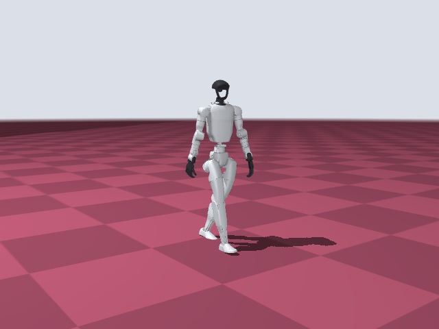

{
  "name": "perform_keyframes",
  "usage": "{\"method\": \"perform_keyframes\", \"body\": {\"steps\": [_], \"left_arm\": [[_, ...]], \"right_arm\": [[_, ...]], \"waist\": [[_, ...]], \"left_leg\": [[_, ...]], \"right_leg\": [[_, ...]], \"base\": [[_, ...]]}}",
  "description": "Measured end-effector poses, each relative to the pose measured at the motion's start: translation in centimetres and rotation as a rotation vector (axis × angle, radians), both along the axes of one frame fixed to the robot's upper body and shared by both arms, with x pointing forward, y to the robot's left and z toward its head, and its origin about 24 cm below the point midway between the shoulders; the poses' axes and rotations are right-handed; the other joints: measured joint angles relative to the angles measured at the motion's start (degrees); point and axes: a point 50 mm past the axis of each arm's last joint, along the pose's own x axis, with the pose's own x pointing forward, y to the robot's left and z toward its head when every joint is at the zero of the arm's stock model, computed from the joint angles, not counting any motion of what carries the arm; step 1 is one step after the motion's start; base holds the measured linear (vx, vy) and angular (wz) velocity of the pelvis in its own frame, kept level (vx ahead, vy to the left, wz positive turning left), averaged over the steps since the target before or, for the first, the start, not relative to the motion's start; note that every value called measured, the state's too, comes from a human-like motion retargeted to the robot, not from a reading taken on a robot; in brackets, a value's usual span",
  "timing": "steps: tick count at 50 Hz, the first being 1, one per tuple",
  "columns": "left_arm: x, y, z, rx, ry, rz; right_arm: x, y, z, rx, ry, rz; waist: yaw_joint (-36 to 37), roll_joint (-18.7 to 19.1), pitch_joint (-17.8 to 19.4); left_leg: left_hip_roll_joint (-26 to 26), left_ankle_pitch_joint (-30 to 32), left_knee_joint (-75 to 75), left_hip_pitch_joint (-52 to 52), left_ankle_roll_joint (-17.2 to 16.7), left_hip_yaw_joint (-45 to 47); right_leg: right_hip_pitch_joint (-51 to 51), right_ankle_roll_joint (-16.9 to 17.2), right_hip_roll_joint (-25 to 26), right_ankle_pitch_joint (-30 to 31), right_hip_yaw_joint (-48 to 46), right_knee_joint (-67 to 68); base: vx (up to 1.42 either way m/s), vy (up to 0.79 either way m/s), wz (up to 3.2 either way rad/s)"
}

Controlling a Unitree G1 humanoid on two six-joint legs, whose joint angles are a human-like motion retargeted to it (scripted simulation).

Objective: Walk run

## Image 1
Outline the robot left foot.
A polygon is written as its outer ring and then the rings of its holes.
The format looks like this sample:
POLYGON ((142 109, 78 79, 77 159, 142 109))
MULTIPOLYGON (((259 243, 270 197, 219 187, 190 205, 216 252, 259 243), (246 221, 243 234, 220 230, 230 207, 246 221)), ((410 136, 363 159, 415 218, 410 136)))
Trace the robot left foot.
POLYGON ((199 234, 204 236, 207 239, 217 239, 217 237, 209 230, 208 232, 204 231, 204 228, 201 228, 199 234))

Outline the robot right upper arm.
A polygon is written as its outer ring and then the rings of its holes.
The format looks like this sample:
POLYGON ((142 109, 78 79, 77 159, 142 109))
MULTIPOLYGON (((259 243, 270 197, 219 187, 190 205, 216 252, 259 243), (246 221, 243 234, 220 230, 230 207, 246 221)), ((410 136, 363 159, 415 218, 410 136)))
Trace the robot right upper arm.
POLYGON ((196 140, 202 141, 204 139, 203 128, 206 121, 206 117, 209 116, 210 111, 211 111, 210 106, 204 106, 198 109, 198 117, 196 122, 196 132, 197 132, 196 140))

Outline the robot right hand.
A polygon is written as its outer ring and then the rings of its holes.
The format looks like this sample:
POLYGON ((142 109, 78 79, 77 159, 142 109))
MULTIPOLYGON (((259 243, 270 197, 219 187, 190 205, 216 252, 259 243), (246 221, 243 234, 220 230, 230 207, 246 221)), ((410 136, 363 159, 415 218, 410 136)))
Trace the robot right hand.
POLYGON ((194 175, 196 175, 196 173, 195 173, 195 171, 194 171, 194 163, 195 163, 195 160, 196 160, 196 157, 193 157, 192 158, 192 162, 188 159, 188 163, 187 163, 187 166, 186 166, 186 170, 185 170, 185 172, 187 173, 187 175, 189 175, 190 177, 192 177, 192 178, 194 178, 194 176, 193 176, 193 173, 194 173, 194 175), (193 172, 193 173, 192 173, 193 172))

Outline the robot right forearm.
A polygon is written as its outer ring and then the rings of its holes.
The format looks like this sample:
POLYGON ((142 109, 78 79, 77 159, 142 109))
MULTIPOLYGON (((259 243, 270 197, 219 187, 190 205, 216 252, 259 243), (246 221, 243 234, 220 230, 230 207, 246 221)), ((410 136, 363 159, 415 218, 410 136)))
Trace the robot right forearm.
POLYGON ((190 154, 188 156, 188 159, 191 162, 192 162, 192 158, 196 157, 198 155, 198 150, 199 150, 199 146, 201 143, 199 140, 196 140, 196 136, 197 136, 197 132, 195 132, 195 134, 193 136, 192 146, 191 146, 190 154))

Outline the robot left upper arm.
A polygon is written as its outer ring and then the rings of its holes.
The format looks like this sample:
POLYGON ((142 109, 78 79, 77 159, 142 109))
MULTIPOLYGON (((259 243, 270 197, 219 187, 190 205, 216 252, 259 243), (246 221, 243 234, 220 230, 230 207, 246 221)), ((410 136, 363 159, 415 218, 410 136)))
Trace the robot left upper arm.
POLYGON ((242 119, 242 110, 239 106, 233 106, 234 113, 234 122, 237 130, 237 137, 243 138, 247 136, 247 131, 243 129, 243 119, 242 119))

